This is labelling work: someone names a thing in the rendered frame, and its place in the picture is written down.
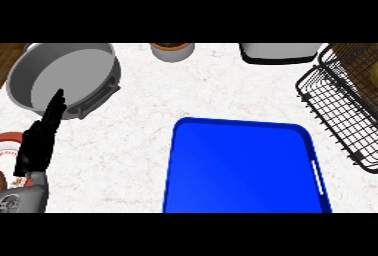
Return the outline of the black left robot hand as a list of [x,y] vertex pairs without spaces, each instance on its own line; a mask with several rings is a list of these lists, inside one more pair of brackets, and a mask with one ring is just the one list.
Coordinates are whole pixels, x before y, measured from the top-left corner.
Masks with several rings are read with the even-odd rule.
[[44,172],[51,159],[54,135],[65,112],[63,90],[51,97],[42,118],[37,120],[22,133],[22,143],[16,156],[13,175],[25,177],[31,172]]

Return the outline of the blue plastic tray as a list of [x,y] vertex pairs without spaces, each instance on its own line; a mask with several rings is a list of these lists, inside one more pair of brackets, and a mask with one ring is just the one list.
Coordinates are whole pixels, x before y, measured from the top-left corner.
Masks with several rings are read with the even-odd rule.
[[186,117],[171,138],[165,213],[329,213],[307,130]]

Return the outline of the red and white can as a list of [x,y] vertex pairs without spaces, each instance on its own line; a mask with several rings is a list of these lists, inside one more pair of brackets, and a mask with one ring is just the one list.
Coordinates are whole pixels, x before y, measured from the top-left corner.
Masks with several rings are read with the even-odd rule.
[[0,191],[32,185],[29,178],[13,175],[20,142],[20,132],[0,133]]

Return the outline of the grey metal pot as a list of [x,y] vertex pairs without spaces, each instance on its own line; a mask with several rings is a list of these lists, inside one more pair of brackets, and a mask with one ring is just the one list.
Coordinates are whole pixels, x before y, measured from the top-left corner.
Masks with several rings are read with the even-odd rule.
[[20,108],[42,116],[62,89],[62,119],[84,119],[119,90],[119,78],[109,43],[28,43],[7,75],[7,96]]

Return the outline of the grey and black appliance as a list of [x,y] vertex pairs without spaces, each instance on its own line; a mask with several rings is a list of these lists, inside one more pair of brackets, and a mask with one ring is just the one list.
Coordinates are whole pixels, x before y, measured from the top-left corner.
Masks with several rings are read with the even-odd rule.
[[320,43],[240,43],[242,60],[248,64],[288,65],[313,61]]

